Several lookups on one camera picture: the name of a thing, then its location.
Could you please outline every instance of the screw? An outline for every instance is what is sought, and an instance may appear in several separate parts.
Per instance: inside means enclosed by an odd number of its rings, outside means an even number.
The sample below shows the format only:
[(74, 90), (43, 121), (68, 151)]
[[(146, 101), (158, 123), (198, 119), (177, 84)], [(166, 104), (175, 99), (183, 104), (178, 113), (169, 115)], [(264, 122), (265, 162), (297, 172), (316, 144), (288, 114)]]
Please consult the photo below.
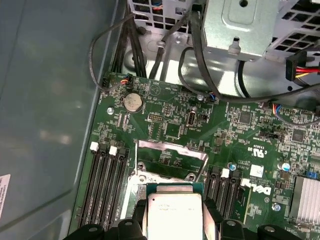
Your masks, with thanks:
[(264, 228), (264, 230), (266, 230), (266, 231), (268, 231), (268, 232), (270, 232), (270, 233), (274, 233), (274, 232), (276, 231), (272, 226), (266, 226), (266, 227)]
[(176, 42), (177, 44), (180, 44), (180, 43), (181, 43), (181, 37), (180, 37), (180, 36), (177, 36), (177, 37), (175, 38), (175, 42)]
[(279, 212), (281, 210), (281, 206), (278, 203), (273, 203), (271, 208), (275, 212)]
[(115, 110), (112, 107), (108, 107), (107, 110), (106, 110), (106, 113), (109, 114), (109, 115), (114, 114), (114, 112), (115, 112)]
[(144, 182), (146, 180), (146, 177), (141, 175), (141, 176), (139, 176), (139, 180), (140, 180), (140, 182)]
[(196, 99), (198, 99), (199, 101), (203, 101), (205, 99), (205, 96), (198, 94), (196, 96)]
[(226, 224), (228, 224), (229, 226), (235, 226), (236, 223), (234, 221), (227, 221)]

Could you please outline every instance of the chip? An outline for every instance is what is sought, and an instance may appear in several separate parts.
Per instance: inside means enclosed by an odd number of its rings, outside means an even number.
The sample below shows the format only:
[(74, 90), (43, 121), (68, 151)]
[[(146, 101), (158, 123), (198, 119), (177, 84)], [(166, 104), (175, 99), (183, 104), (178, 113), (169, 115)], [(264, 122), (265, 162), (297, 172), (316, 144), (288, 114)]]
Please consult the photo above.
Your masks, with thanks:
[(251, 113), (247, 111), (243, 111), (240, 114), (239, 122), (242, 124), (250, 124), (251, 122)]
[(221, 153), (221, 148), (215, 146), (215, 147), (213, 148), (213, 152), (214, 152), (215, 154), (220, 154), (220, 153)]
[(215, 144), (217, 144), (217, 145), (222, 145), (223, 143), (224, 143), (224, 140), (223, 140), (222, 138), (217, 137), (217, 138), (215, 139)]
[(303, 143), (304, 138), (305, 138), (305, 131), (299, 130), (299, 129), (293, 130), (292, 141)]

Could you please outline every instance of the black cable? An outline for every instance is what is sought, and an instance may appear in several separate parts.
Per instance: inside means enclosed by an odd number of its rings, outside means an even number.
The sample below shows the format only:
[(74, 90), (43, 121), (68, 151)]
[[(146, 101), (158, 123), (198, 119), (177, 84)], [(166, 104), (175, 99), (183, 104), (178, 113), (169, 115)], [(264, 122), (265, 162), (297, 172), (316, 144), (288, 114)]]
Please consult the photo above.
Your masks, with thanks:
[(124, 61), (126, 46), (127, 46), (127, 38), (128, 38), (128, 30), (127, 24), (124, 23), (121, 32), (119, 35), (119, 41), (116, 45), (114, 59), (112, 62), (111, 71), (113, 73), (121, 73), (122, 72), (122, 65)]
[(101, 91), (103, 92), (111, 92), (113, 91), (114, 89), (118, 88), (121, 83), (118, 82), (116, 83), (114, 86), (110, 87), (110, 88), (104, 88), (102, 86), (100, 86), (100, 84), (98, 83), (98, 80), (96, 79), (96, 76), (95, 76), (95, 71), (94, 71), (94, 64), (93, 64), (93, 55), (94, 55), (94, 48), (95, 48), (95, 44), (96, 42), (106, 33), (108, 32), (111, 32), (112, 30), (120, 27), (123, 23), (125, 23), (126, 21), (128, 21), (129, 19), (131, 19), (132, 17), (134, 16), (133, 13), (127, 15), (125, 18), (123, 18), (121, 21), (119, 21), (118, 23), (108, 27), (107, 29), (103, 30), (102, 32), (100, 32), (98, 35), (96, 35), (92, 41), (91, 41), (91, 44), (90, 44), (90, 47), (89, 47), (89, 54), (88, 54), (88, 57), (89, 57), (89, 71), (90, 71), (90, 75), (91, 75), (91, 78), (92, 78), (92, 81), (93, 83), (96, 85), (96, 87), (98, 89), (100, 89)]
[[(161, 39), (161, 42), (165, 43), (168, 40), (168, 38), (170, 37), (170, 35), (172, 35), (176, 31), (178, 31), (184, 24), (186, 24), (188, 22), (188, 19), (189, 19), (189, 13), (187, 12), (181, 18), (180, 21), (178, 21), (175, 25), (172, 26), (172, 28), (170, 30), (168, 30), (166, 32), (166, 34)], [(155, 61), (154, 61), (153, 67), (151, 69), (149, 79), (155, 79), (164, 53), (165, 53), (165, 49), (163, 47), (158, 47), (158, 51), (155, 56)]]
[(239, 65), (238, 65), (238, 83), (239, 83), (239, 87), (243, 93), (243, 95), (246, 98), (251, 98), (250, 94), (248, 93), (245, 83), (244, 83), (244, 66), (245, 66), (245, 61), (239, 61)]
[(214, 82), (212, 81), (206, 62), (205, 62), (204, 53), (202, 51), (203, 48), (202, 48), (202, 39), (201, 39), (200, 19), (197, 12), (191, 13), (190, 27), (191, 27), (191, 36), (192, 36), (192, 42), (193, 42), (193, 50), (195, 53), (195, 58), (196, 58), (200, 73), (204, 81), (208, 85), (209, 89), (212, 90), (213, 94), (221, 101), (230, 102), (230, 103), (243, 103), (243, 104), (256, 103), (256, 102), (272, 102), (278, 99), (288, 98), (288, 97), (295, 96), (297, 94), (302, 94), (320, 87), (320, 83), (317, 83), (317, 84), (306, 86), (304, 88), (300, 88), (290, 92), (285, 92), (285, 93), (275, 94), (270, 96), (250, 97), (250, 98), (221, 94), (218, 88), (216, 87), (216, 85), (214, 84)]
[(131, 51), (132, 51), (132, 58), (133, 58), (133, 63), (134, 63), (134, 71), (137, 77), (141, 77), (141, 69), (140, 69), (140, 63), (139, 63), (139, 57), (137, 53), (137, 49), (135, 47), (135, 41), (134, 41), (134, 36), (132, 33), (132, 28), (128, 28), (129, 31), (129, 39), (131, 43)]
[(180, 82), (182, 83), (182, 85), (186, 89), (188, 89), (189, 91), (191, 91), (195, 94), (199, 94), (199, 95), (203, 95), (203, 96), (208, 97), (209, 96), (208, 93), (195, 90), (191, 86), (189, 86), (188, 83), (186, 82), (186, 80), (184, 79), (184, 77), (182, 76), (181, 68), (182, 68), (184, 61), (185, 61), (186, 52), (189, 50), (192, 50), (192, 49), (193, 49), (192, 47), (186, 47), (185, 49), (183, 49), (181, 56), (180, 56), (180, 59), (179, 59), (178, 76), (179, 76)]
[(141, 77), (147, 78), (147, 72), (146, 72), (146, 65), (145, 65), (145, 60), (144, 60), (144, 53), (142, 52), (141, 44), (139, 41), (139, 35), (137, 31), (137, 25), (134, 21), (134, 19), (130, 19), (129, 21), (130, 24), (130, 30), (132, 34), (132, 39), (133, 39), (133, 44), (131, 43), (131, 47), (134, 46), (138, 59), (139, 59), (139, 68), (141, 72)]

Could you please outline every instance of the integrated circuit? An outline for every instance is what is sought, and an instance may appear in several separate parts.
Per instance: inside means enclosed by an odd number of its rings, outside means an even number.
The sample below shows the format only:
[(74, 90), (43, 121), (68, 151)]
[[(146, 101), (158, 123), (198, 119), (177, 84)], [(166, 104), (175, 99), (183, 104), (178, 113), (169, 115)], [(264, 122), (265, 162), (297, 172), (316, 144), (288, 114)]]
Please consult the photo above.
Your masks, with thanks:
[(217, 144), (217, 145), (222, 145), (223, 143), (224, 143), (224, 140), (223, 140), (222, 138), (217, 137), (217, 138), (215, 139), (215, 144)]
[(180, 126), (173, 123), (168, 123), (165, 130), (165, 136), (178, 139), (180, 136)]
[(249, 125), (251, 122), (251, 113), (242, 111), (239, 118), (239, 123)]
[(292, 133), (292, 141), (303, 143), (305, 138), (305, 131), (294, 129)]

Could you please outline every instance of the capacitor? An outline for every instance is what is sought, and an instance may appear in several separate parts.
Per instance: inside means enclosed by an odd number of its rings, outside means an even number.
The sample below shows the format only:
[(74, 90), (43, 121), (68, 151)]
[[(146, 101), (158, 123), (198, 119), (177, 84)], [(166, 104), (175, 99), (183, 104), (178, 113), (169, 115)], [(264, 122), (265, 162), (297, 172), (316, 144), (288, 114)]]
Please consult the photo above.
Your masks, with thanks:
[(285, 171), (285, 172), (289, 172), (290, 171), (290, 164), (288, 162), (281, 161), (278, 163), (278, 168), (280, 170)]
[(235, 171), (237, 169), (237, 165), (234, 162), (229, 162), (227, 166), (230, 171)]
[(275, 212), (279, 212), (281, 210), (281, 206), (279, 203), (274, 202), (271, 206), (272, 210)]

